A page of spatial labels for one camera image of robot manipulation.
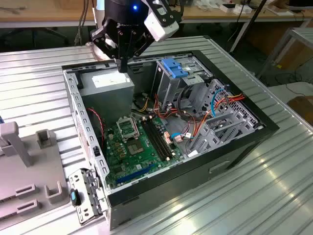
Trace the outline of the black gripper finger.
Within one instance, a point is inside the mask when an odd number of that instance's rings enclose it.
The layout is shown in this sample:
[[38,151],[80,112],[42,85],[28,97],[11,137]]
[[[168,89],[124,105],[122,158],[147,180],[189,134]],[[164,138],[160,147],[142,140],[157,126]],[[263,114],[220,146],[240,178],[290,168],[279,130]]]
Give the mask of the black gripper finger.
[[118,71],[122,73],[122,60],[119,58],[118,45],[107,35],[104,27],[90,32],[91,48],[98,60],[113,59]]
[[126,48],[125,55],[121,59],[121,72],[126,73],[128,61],[134,56],[140,56],[155,40],[149,32],[145,32],[139,39],[135,40],[136,34],[131,34],[130,42]]

